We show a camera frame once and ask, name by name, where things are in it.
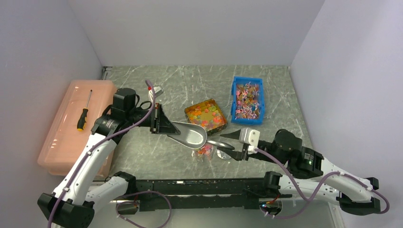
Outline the metal scoop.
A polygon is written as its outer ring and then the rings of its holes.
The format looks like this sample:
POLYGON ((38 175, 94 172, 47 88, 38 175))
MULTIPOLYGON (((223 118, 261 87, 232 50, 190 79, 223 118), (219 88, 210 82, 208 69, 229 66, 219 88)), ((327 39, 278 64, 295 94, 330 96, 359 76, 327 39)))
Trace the metal scoop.
POLYGON ((205 146, 205 144, 210 144, 218 148, 230 150, 235 149, 235 147, 226 142, 209 140, 206 130, 199 125, 183 122, 172 122, 172 124, 180 133, 176 135, 167 135, 167 137, 190 149, 200 149, 205 146))

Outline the clear plastic cup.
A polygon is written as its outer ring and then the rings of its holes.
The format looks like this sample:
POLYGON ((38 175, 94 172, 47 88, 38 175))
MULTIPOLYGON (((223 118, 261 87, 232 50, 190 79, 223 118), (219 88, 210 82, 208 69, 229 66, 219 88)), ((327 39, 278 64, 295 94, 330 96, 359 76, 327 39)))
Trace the clear plastic cup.
POLYGON ((210 161, 215 153, 215 147, 210 144, 206 144, 205 146, 193 150, 192 157, 199 161, 210 161))

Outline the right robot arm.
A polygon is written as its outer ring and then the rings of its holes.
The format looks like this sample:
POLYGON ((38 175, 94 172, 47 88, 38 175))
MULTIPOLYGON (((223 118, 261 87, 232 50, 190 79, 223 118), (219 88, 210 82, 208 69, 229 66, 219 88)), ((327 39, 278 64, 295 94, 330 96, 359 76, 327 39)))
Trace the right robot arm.
POLYGON ((325 200, 358 216, 384 214, 390 208, 388 200, 377 191, 377 178, 359 178, 339 168, 321 153, 303 146, 302 140, 288 130, 278 130, 271 142, 261 140, 260 132, 248 127, 222 136, 242 144, 241 151, 228 143, 215 144, 232 159, 253 158, 277 164, 283 170, 267 172, 263 178, 263 193, 257 195, 273 199, 260 205, 265 212, 285 195, 300 196, 306 204, 314 199, 325 200))

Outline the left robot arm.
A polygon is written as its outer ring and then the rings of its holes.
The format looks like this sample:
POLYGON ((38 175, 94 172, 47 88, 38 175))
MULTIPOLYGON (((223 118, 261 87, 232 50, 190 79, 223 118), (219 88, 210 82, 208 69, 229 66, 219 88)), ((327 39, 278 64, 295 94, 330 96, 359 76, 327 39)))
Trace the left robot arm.
POLYGON ((139 95, 131 88, 120 88, 112 103, 95 120, 88 141, 64 180, 52 193, 43 193, 38 206, 48 220, 48 227, 87 228, 95 213, 111 200, 126 200, 144 192, 136 177, 115 173, 106 183, 91 190, 90 186, 104 160, 122 137, 135 127, 147 127, 153 134, 180 135, 155 101, 160 88, 148 86, 148 107, 143 108, 139 95))

